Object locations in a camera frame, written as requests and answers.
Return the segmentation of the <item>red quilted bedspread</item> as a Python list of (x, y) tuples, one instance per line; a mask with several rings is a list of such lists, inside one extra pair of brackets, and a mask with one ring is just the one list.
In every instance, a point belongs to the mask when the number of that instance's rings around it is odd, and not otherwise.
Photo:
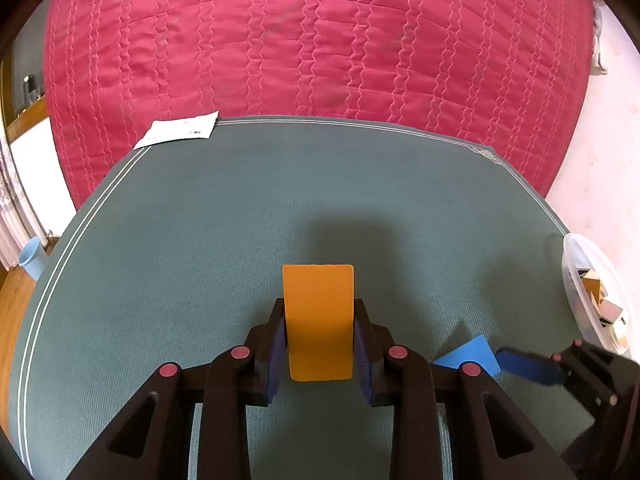
[(455, 136), (546, 194), (592, 40), (592, 0), (50, 0), (44, 85), (75, 206), (154, 120), (211, 112)]

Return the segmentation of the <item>orange striped wedge block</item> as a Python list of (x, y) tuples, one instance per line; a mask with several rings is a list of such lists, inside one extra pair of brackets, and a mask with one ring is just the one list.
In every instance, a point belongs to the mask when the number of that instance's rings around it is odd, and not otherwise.
[(603, 286), (600, 274), (594, 269), (582, 269), (578, 271), (582, 286), (592, 298), (595, 306), (606, 297), (606, 289)]

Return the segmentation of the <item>clear plastic bowl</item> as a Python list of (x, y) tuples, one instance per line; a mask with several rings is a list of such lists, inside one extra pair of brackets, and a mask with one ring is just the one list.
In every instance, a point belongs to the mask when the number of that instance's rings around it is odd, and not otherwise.
[(568, 233), (563, 238), (562, 278), (582, 338), (630, 358), (637, 306), (611, 260), (587, 237)]

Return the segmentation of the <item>white paper sheet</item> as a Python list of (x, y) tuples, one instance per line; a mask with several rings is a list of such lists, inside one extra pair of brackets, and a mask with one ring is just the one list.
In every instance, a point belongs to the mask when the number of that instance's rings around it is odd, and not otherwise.
[(208, 139), (215, 129), (218, 116), (219, 112), (216, 110), (210, 114), (188, 118), (154, 120), (134, 149), (181, 140)]

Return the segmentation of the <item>orange striped triangular block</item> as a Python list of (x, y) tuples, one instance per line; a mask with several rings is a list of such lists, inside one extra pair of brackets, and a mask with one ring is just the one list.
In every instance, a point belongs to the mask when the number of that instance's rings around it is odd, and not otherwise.
[(296, 382), (352, 378), (354, 267), (286, 264), (282, 285), (291, 378)]

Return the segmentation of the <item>blue waste bin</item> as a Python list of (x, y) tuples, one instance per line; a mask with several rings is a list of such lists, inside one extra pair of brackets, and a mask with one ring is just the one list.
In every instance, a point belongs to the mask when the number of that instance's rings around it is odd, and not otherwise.
[(31, 238), (18, 255), (18, 265), (36, 282), (48, 263), (48, 255), (39, 237)]

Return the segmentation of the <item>green table mat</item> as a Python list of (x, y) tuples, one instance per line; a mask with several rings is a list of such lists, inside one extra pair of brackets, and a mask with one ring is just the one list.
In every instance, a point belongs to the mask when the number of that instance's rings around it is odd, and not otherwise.
[(134, 151), (38, 280), (10, 437), (62, 479), (160, 364), (211, 361), (265, 322), (286, 264), (349, 264), (370, 319), (435, 359), (482, 335), (548, 356), (579, 337), (566, 229), (493, 151), (414, 129), (244, 118)]

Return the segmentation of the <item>blue triangular block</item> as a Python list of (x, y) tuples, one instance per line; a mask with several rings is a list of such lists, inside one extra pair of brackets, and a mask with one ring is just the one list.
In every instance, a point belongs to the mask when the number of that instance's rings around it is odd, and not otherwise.
[(465, 344), (440, 356), (434, 363), (453, 370), (456, 370), (464, 363), (475, 363), (491, 377), (497, 376), (501, 370), (494, 352), (492, 352), (487, 339), (483, 335), (475, 336)]

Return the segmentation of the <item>white pink cube block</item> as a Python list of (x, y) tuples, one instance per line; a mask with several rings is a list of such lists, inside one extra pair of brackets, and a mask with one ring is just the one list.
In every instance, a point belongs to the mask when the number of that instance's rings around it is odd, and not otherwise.
[(624, 309), (616, 301), (610, 298), (604, 298), (600, 304), (598, 304), (598, 312), (601, 325), (609, 326), (620, 318)]

